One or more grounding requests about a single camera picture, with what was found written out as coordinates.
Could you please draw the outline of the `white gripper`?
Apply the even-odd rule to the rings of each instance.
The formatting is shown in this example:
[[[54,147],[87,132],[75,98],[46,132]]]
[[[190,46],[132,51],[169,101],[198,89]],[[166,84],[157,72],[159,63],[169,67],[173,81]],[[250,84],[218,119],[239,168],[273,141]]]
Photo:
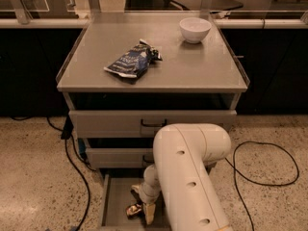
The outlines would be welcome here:
[[[141,184],[132,185],[131,190],[138,193],[143,204],[143,212],[147,225],[150,225],[155,216],[156,200],[161,191],[158,172],[155,165],[147,167],[143,173]]]

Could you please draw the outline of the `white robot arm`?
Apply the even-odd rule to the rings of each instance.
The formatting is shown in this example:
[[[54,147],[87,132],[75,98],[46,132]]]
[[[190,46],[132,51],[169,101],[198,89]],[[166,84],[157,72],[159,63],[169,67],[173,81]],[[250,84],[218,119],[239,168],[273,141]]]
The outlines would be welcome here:
[[[206,166],[231,151],[228,133],[216,124],[171,124],[153,142],[154,164],[132,189],[145,221],[152,224],[156,201],[164,198],[171,231],[233,231]]]

